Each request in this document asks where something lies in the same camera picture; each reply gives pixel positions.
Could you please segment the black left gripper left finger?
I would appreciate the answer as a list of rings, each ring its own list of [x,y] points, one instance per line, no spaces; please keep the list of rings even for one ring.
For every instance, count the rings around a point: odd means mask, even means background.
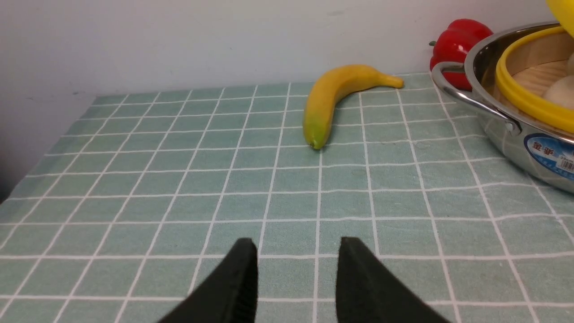
[[[209,276],[160,323],[254,323],[258,299],[257,248],[238,239]]]

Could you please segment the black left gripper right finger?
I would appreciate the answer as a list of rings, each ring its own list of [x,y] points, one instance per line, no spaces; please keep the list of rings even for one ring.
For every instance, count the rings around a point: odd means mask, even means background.
[[[358,237],[342,237],[336,283],[339,323],[447,323],[377,259]]]

